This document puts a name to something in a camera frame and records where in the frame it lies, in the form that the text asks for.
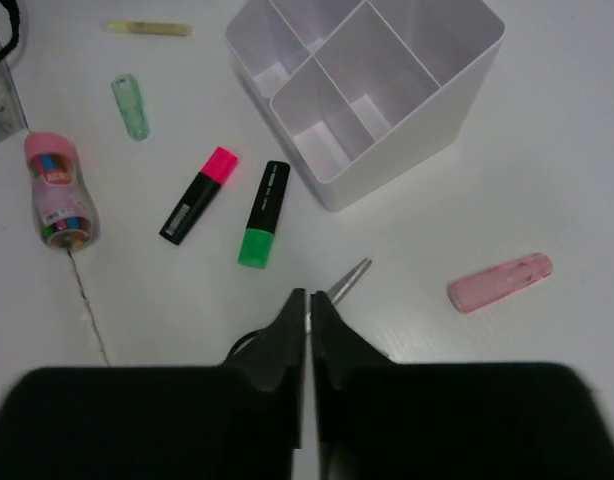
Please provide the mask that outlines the yellow pen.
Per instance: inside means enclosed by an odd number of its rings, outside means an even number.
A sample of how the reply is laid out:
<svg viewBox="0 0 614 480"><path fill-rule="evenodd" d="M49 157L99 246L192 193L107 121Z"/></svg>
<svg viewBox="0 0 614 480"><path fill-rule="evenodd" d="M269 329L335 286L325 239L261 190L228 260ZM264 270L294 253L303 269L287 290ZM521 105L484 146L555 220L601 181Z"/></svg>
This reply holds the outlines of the yellow pen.
<svg viewBox="0 0 614 480"><path fill-rule="evenodd" d="M186 37L192 33L189 25L178 23L118 21L109 22L106 27L115 33L135 35Z"/></svg>

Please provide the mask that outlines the pink correction tape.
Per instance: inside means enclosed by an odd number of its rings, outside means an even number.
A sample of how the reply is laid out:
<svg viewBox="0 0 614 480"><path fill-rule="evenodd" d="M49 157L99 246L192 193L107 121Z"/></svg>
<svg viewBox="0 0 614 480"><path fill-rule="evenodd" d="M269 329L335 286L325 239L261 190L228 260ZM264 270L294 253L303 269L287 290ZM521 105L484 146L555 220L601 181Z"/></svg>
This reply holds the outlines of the pink correction tape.
<svg viewBox="0 0 614 480"><path fill-rule="evenodd" d="M447 294L454 308L468 314L497 302L550 276L552 260L532 253L453 281Z"/></svg>

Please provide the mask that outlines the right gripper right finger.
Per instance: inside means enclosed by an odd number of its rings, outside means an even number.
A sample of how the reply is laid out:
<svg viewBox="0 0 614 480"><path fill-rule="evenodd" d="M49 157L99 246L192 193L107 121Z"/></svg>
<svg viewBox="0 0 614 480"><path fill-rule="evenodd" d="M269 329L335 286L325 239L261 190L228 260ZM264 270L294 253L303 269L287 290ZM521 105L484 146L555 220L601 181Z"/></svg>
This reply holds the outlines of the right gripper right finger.
<svg viewBox="0 0 614 480"><path fill-rule="evenodd" d="M359 479L614 479L590 389L556 363L389 360L311 299L321 442Z"/></svg>

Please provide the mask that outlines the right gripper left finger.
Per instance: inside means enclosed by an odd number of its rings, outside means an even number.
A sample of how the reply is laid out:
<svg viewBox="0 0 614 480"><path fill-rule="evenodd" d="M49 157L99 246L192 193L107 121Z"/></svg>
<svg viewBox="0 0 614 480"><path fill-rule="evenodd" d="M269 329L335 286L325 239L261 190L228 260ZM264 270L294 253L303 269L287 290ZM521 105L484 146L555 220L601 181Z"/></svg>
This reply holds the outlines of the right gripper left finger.
<svg viewBox="0 0 614 480"><path fill-rule="evenodd" d="M287 479L306 295L213 366L39 368L0 407L0 479Z"/></svg>

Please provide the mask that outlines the green correction tape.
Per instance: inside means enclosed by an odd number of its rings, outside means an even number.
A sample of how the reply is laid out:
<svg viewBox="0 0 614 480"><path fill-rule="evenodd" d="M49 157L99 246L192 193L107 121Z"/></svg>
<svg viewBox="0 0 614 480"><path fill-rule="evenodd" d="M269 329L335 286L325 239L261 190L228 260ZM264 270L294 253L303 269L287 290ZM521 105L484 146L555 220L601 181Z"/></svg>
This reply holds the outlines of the green correction tape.
<svg viewBox="0 0 614 480"><path fill-rule="evenodd" d="M134 141L145 140L150 127L136 78L131 74L120 75L112 81L111 88L128 135Z"/></svg>

